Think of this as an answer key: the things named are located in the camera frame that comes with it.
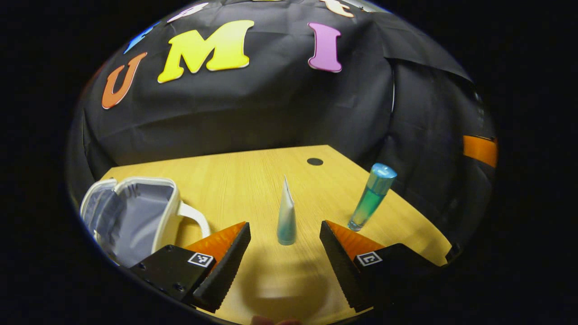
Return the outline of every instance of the wooden table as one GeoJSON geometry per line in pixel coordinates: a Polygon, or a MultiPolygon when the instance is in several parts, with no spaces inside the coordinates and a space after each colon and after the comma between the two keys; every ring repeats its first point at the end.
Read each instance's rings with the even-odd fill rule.
{"type": "MultiPolygon", "coordinates": [[[[327,324],[356,315],[349,308],[319,240],[321,222],[343,226],[357,206],[369,174],[329,146],[215,154],[115,167],[103,179],[171,178],[183,201],[201,211],[212,232],[241,221],[251,224],[251,242],[217,317],[249,324],[253,315],[275,322],[296,317],[327,324]],[[307,163],[319,158],[319,166],[307,163]],[[297,241],[277,242],[283,176],[295,200],[297,241]]],[[[390,190],[360,234],[391,245],[402,242],[437,265],[450,243],[420,212],[390,190]]],[[[201,238],[185,219],[177,246],[201,238]]]]}

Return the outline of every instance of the black hole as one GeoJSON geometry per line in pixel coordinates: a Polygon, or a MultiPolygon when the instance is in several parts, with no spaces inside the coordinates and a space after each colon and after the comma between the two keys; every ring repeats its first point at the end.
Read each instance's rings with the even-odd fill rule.
{"type": "Polygon", "coordinates": [[[183,291],[184,291],[184,287],[183,287],[180,283],[175,283],[175,284],[173,285],[173,287],[174,287],[175,289],[177,289],[178,291],[180,291],[180,292],[183,292],[183,291]]]}
{"type": "Polygon", "coordinates": [[[323,160],[319,159],[319,158],[309,158],[307,159],[307,162],[309,164],[312,164],[314,166],[321,166],[323,165],[323,160]]]}

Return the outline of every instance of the letter m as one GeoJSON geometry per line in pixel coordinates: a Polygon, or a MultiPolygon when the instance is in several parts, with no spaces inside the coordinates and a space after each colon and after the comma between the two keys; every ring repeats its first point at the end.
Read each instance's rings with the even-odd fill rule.
{"type": "Polygon", "coordinates": [[[249,65],[249,57],[243,52],[247,29],[255,24],[252,20],[236,20],[219,27],[204,39],[197,30],[178,34],[169,40],[171,49],[166,58],[165,69],[158,75],[158,82],[165,83],[180,78],[184,69],[180,58],[191,73],[197,73],[211,51],[213,58],[207,62],[210,71],[238,69],[249,65]]]}

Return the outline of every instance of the mug handle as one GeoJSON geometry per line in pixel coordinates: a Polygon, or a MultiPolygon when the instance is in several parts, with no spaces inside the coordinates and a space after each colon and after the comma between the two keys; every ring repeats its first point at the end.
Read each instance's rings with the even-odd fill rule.
{"type": "Polygon", "coordinates": [[[203,238],[208,237],[211,234],[211,229],[205,216],[199,212],[199,210],[185,204],[183,201],[180,202],[177,215],[195,220],[199,226],[201,226],[201,234],[203,238]]]}

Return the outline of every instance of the white bag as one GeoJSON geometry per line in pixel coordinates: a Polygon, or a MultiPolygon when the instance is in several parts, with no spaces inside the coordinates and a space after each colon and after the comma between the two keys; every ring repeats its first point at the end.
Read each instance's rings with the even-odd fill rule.
{"type": "Polygon", "coordinates": [[[132,267],[158,249],[175,244],[183,217],[210,235],[203,214],[180,199],[168,178],[126,178],[94,183],[80,206],[80,216],[101,248],[117,264],[132,267]]]}

